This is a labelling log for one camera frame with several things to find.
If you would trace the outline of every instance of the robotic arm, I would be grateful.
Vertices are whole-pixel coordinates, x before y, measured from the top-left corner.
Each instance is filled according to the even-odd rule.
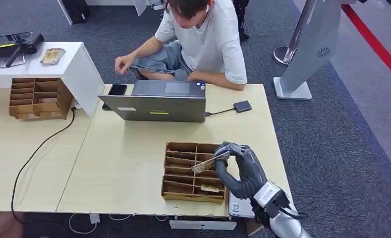
[[[239,199],[249,198],[255,216],[262,224],[270,225],[279,238],[311,238],[299,222],[307,217],[306,214],[297,213],[293,206],[290,207],[286,193],[267,180],[252,149],[247,145],[223,142],[214,156],[227,151],[236,157],[240,181],[227,172],[227,162],[224,160],[216,160],[216,171],[233,195]]]

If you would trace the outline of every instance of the floor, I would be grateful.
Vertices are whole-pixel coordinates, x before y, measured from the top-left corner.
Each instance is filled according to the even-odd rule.
[[[271,79],[284,68],[272,51],[287,44],[302,0],[251,0],[242,44],[248,81],[266,90],[293,199],[310,218],[302,225],[314,237],[391,238],[391,72],[343,15],[338,52],[308,81],[313,99],[275,98]],[[354,9],[391,51],[391,6],[358,3]],[[161,12],[136,17],[133,7],[93,7],[86,24],[69,26],[56,1],[0,2],[0,35],[40,31],[47,41],[83,41],[106,83],[132,82],[115,74],[113,61],[137,48],[156,30]],[[27,216],[25,237],[83,237],[70,231],[69,214]],[[91,229],[87,216],[72,224]],[[111,221],[106,215],[89,237],[244,237],[235,231],[171,230],[154,217]],[[256,237],[272,238],[264,230]]]

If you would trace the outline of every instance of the brown hair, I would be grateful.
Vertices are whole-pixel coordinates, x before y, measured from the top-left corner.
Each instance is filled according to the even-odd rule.
[[[209,0],[165,0],[165,9],[168,11],[168,5],[177,10],[178,13],[190,20],[198,12],[203,11],[207,8]]]

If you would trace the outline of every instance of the cardboard compartment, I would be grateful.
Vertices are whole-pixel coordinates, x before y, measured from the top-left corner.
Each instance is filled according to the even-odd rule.
[[[191,169],[193,165],[212,158],[217,147],[215,144],[167,143],[161,191],[163,199],[223,203],[226,189],[215,169],[199,174]]]
[[[204,170],[199,174],[195,174],[195,177],[200,177],[200,178],[218,178],[217,177],[217,172],[215,168],[211,168],[208,170]]]
[[[33,88],[35,84],[32,82],[32,83],[13,83],[11,85],[11,88],[12,89],[16,89],[16,88]]]
[[[194,171],[191,167],[182,168],[182,167],[165,167],[165,175],[176,175],[176,176],[194,176]]]
[[[32,105],[32,99],[11,100],[10,106]]]
[[[73,95],[60,78],[14,78],[9,114],[17,119],[66,119]]]
[[[58,92],[58,81],[37,82],[35,92]]]
[[[35,82],[51,82],[51,81],[58,81],[60,80],[59,78],[37,78]]]
[[[195,152],[196,144],[193,143],[174,143],[169,142],[166,146],[167,151]]]
[[[13,95],[13,94],[25,94],[25,93],[33,93],[33,88],[16,88],[16,89],[12,89],[10,95]]]
[[[20,114],[31,114],[32,112],[32,104],[10,106],[8,108],[8,114],[17,119],[19,119],[18,115]]]
[[[33,93],[22,93],[22,94],[10,95],[10,100],[32,99],[32,98],[33,98]]]
[[[172,157],[172,156],[167,156],[167,155],[166,155],[166,159],[165,159],[165,166],[169,166],[169,167],[190,168],[197,163],[198,162],[195,160],[195,155],[194,155],[194,160],[182,159],[182,158]]]
[[[197,153],[197,161],[206,161],[206,160],[209,160],[211,158],[213,158],[214,155],[213,154],[201,154],[201,153]]]
[[[214,154],[214,151],[220,145],[216,144],[197,144],[197,153]]]
[[[11,84],[15,83],[34,83],[35,78],[13,78]]]

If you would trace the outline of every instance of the gray laptop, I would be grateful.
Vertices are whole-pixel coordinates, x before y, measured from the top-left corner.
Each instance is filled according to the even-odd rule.
[[[130,96],[99,95],[124,120],[204,122],[204,82],[139,80]]]

